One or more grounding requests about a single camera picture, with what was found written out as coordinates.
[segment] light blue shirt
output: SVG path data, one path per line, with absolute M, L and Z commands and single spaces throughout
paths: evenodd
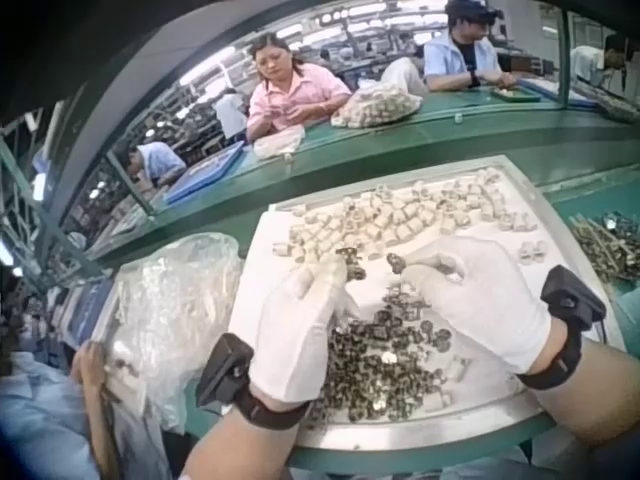
M 31 353 L 11 361 L 0 378 L 0 429 L 23 465 L 35 478 L 99 480 L 82 387 Z
M 476 70 L 502 71 L 498 54 L 486 38 L 475 42 Z M 442 34 L 424 44 L 424 75 L 456 75 L 467 72 L 467 65 L 451 35 Z
M 186 169 L 184 161 L 163 142 L 151 142 L 138 145 L 138 150 L 144 159 L 144 171 L 152 182 L 173 170 Z

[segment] bag of parts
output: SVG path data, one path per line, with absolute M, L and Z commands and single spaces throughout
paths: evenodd
M 377 83 L 358 90 L 331 117 L 334 127 L 368 128 L 395 122 L 414 114 L 422 99 L 396 85 Z
M 302 125 L 285 128 L 278 133 L 262 137 L 253 144 L 253 152 L 260 160 L 293 153 L 300 146 L 305 131 Z

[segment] person's hand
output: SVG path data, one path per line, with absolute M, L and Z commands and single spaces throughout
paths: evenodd
M 346 281 L 344 259 L 332 256 L 315 271 L 293 271 L 267 298 L 249 378 L 252 392 L 269 408 L 295 408 L 320 394 L 330 320 L 352 303 Z
M 70 375 L 85 387 L 100 389 L 105 381 L 102 345 L 86 341 L 73 358 Z
M 449 237 L 404 258 L 402 279 L 437 314 L 513 373 L 530 370 L 549 336 L 551 316 L 501 245 Z

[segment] black wrist strap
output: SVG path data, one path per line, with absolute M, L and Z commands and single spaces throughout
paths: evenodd
M 252 425 L 268 430 L 289 430 L 304 418 L 310 402 L 306 402 L 288 412 L 272 412 L 267 406 L 251 395 L 249 388 L 243 388 L 235 399 L 235 406 Z
M 567 340 L 549 368 L 535 375 L 518 375 L 522 383 L 534 390 L 548 390 L 566 382 L 576 371 L 582 358 L 582 333 L 572 322 L 567 323 Z

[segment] blue tray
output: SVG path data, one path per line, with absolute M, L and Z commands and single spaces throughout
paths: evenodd
M 555 91 L 545 88 L 541 85 L 538 85 L 537 83 L 529 82 L 527 81 L 526 78 L 521 78 L 520 80 L 518 80 L 518 85 L 522 85 L 523 87 L 526 87 L 529 90 L 533 90 L 534 92 L 537 92 L 540 95 L 543 95 L 546 98 L 553 100 L 554 102 L 558 101 L 558 94 Z M 569 106 L 589 108 L 593 110 L 596 110 L 598 108 L 598 104 L 593 100 L 589 100 L 586 98 L 585 99 L 571 98 L 571 96 L 569 96 Z
M 187 170 L 175 185 L 171 187 L 171 190 L 165 194 L 165 203 L 167 205 L 173 205 L 189 195 L 202 190 L 204 187 L 216 183 L 224 177 L 233 164 L 241 157 L 242 147 L 244 147 L 244 142 L 234 143 L 211 157 L 196 163 Z

